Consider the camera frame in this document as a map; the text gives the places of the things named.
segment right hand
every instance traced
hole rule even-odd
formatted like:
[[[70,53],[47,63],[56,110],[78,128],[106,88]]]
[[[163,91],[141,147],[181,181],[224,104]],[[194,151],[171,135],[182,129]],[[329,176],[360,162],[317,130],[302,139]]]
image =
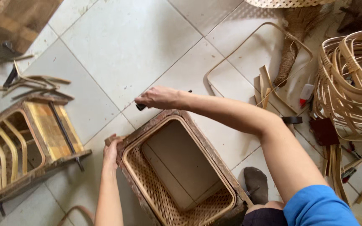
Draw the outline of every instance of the right hand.
[[[148,108],[177,109],[182,91],[165,86],[155,86],[135,98],[135,103],[144,104]]]

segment dark shorts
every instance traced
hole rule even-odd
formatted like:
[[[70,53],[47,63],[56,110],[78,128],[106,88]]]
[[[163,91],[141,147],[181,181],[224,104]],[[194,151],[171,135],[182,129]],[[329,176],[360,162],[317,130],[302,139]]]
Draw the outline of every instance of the dark shorts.
[[[286,226],[283,210],[261,208],[245,215],[243,226]]]

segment rectangular basket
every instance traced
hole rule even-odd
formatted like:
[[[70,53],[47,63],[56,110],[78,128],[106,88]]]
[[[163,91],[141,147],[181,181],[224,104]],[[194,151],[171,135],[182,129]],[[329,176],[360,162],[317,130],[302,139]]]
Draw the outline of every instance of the rectangular basket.
[[[183,125],[224,184],[224,187],[217,193],[186,212],[178,210],[141,150],[141,146],[145,141],[172,120],[177,120]],[[149,206],[163,225],[207,225],[230,211],[236,203],[237,198],[233,188],[181,116],[170,115],[165,117],[155,126],[145,131],[143,135],[124,149],[122,161]]]

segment left hand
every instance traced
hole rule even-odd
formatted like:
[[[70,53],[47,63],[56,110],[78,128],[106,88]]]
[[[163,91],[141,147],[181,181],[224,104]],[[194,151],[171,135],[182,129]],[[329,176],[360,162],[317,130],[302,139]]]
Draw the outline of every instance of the left hand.
[[[114,169],[117,169],[118,165],[115,161],[117,159],[117,144],[122,142],[122,137],[117,137],[117,134],[112,135],[116,137],[110,144],[110,146],[104,146],[103,149],[103,164],[112,165]]]

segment basket rim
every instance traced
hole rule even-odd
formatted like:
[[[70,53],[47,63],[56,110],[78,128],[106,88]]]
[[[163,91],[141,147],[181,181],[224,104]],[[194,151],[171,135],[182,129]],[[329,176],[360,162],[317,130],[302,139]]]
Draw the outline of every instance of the basket rim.
[[[133,169],[131,168],[131,166],[129,165],[129,162],[127,160],[127,156],[128,153],[133,150],[137,145],[142,144],[143,142],[145,142],[146,140],[148,140],[148,138],[155,132],[157,131],[160,127],[162,127],[163,125],[165,125],[167,122],[171,121],[171,120],[177,120],[181,123],[181,125],[184,127],[184,129],[188,132],[188,134],[191,136],[191,138],[194,140],[194,142],[196,143],[196,145],[198,146],[198,148],[202,151],[202,153],[204,154],[205,158],[208,160],[208,162],[210,163],[210,165],[213,167],[214,171],[216,172],[216,174],[218,175],[218,177],[220,178],[220,180],[222,181],[222,183],[224,184],[224,186],[227,188],[227,190],[229,191],[229,193],[232,196],[232,201],[231,203],[224,208],[223,210],[221,210],[220,212],[218,212],[217,214],[215,214],[214,216],[208,218],[206,221],[201,222],[199,225],[205,225],[209,222],[212,222],[216,219],[218,219],[221,215],[223,215],[224,213],[230,211],[232,209],[232,207],[235,205],[236,203],[236,193],[233,192],[233,188],[231,187],[231,185],[229,184],[229,182],[226,180],[226,178],[224,177],[224,175],[222,174],[222,172],[219,170],[219,168],[217,167],[217,165],[214,163],[214,161],[212,160],[212,158],[209,156],[208,152],[204,149],[203,145],[201,144],[201,142],[198,140],[198,138],[196,137],[196,135],[193,133],[193,131],[191,130],[191,128],[189,128],[189,126],[187,125],[186,121],[184,120],[183,117],[181,116],[177,116],[177,115],[169,115],[166,116],[165,118],[163,118],[159,123],[157,123],[155,126],[153,126],[150,130],[146,131],[142,136],[138,137],[138,139],[134,140],[132,143],[130,143],[127,147],[125,147],[124,152],[123,152],[123,156],[122,156],[122,161],[125,165],[125,167],[127,168],[129,174],[132,176],[133,180],[135,181],[135,184],[138,186],[139,190],[141,191],[141,193],[143,194],[144,198],[147,200],[147,202],[149,203],[149,206],[152,208],[153,212],[155,213],[155,215],[160,219],[160,221],[166,225],[166,226],[170,226],[168,225],[168,223],[166,222],[166,220],[163,218],[162,214],[158,211],[158,209],[156,208],[155,205],[153,205],[153,201],[150,198],[150,196],[148,195],[146,189],[140,184],[138,177],[135,175],[135,172],[133,171]]]

